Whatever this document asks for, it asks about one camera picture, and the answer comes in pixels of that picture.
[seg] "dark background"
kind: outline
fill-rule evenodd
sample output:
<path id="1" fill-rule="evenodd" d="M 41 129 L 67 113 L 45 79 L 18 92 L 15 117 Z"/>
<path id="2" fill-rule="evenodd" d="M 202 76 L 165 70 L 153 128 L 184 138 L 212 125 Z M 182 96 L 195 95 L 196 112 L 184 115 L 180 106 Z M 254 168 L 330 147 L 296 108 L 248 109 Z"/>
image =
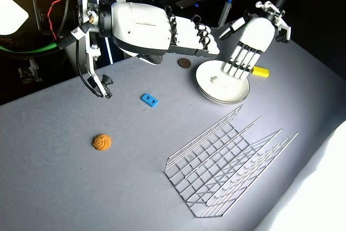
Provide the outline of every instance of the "dark background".
<path id="1" fill-rule="evenodd" d="M 222 12 L 226 0 L 207 0 L 198 2 L 199 7 L 192 6 L 185 10 L 180 10 L 175 6 L 179 0 L 128 0 L 139 3 L 153 4 L 159 7 L 170 5 L 174 14 L 190 18 L 194 14 L 199 14 L 202 23 L 211 27 L 216 27 L 219 16 Z M 227 22 L 242 16 L 245 9 L 252 12 L 255 3 L 264 0 L 234 0 Z M 285 21 L 292 26 L 291 38 L 305 50 L 314 55 L 317 59 L 327 65 L 335 73 L 346 79 L 344 67 L 346 59 L 344 54 L 344 41 L 346 39 L 346 24 L 343 15 L 343 4 L 345 0 L 288 0 L 285 5 Z M 111 46 L 115 60 L 121 60 L 117 48 Z M 3 83 L 0 94 L 0 104 L 4 104 L 25 96 L 40 89 L 49 87 L 59 82 L 68 80 L 75 76 L 63 51 L 50 57 L 37 58 L 40 66 L 39 74 L 43 83 L 23 84 L 19 78 L 18 68 L 28 66 L 29 62 L 14 61 L 5 57 L 0 57 L 0 80 Z"/>

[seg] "gray table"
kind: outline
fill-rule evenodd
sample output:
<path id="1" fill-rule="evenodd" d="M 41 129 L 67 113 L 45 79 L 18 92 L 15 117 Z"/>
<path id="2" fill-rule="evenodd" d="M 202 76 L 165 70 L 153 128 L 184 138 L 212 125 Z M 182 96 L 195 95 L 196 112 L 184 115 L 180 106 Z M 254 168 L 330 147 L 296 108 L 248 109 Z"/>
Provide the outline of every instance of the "gray table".
<path id="1" fill-rule="evenodd" d="M 230 54 L 233 40 L 221 44 Z M 330 132 L 346 83 L 294 42 L 273 43 L 258 65 L 269 78 L 250 77 L 251 92 L 233 125 L 259 116 L 246 135 L 255 141 L 284 128 L 278 141 L 300 134 L 224 217 L 196 219 L 163 174 L 166 159 L 237 107 L 210 102 L 195 85 L 206 58 L 190 69 L 167 54 L 161 66 L 137 58 L 102 68 L 113 97 L 94 97 L 79 78 L 0 107 L 0 229 L 251 230 L 280 198 Z M 151 108 L 140 97 L 159 99 Z M 114 143 L 95 151 L 92 138 Z"/>

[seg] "wire grid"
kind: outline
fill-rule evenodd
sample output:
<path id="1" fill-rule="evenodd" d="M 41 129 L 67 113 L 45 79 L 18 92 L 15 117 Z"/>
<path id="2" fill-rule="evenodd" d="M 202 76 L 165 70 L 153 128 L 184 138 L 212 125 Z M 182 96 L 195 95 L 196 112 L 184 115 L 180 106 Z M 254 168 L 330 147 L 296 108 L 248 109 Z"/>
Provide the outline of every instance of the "wire grid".
<path id="1" fill-rule="evenodd" d="M 196 217 L 224 215 L 256 179 L 251 176 L 257 173 L 259 162 L 259 165 L 263 166 L 259 168 L 262 172 L 274 158 L 267 155 L 281 151 L 283 145 L 291 141 L 287 138 L 267 152 L 262 151 L 262 148 L 282 131 L 280 129 L 256 143 L 249 144 L 241 134 L 261 117 L 238 132 L 230 123 L 241 107 L 167 160 L 166 176 Z"/>

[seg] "blue block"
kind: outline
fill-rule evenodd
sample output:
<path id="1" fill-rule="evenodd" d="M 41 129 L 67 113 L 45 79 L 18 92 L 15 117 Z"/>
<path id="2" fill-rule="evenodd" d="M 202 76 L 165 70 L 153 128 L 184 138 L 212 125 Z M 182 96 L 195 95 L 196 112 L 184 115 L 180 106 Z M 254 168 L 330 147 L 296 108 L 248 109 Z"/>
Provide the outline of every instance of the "blue block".
<path id="1" fill-rule="evenodd" d="M 149 94 L 144 94 L 142 100 L 152 108 L 158 104 L 158 100 Z"/>

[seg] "stacked plate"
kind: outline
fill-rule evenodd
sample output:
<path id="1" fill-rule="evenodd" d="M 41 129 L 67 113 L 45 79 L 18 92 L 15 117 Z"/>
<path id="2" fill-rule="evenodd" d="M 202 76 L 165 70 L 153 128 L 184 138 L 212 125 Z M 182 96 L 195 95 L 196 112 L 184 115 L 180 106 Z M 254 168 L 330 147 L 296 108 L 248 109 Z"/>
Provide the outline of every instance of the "stacked plate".
<path id="1" fill-rule="evenodd" d="M 207 61 L 196 71 L 197 86 L 209 100 L 224 105 L 242 102 L 250 92 L 248 79 L 241 81 L 223 72 L 225 63 Z"/>

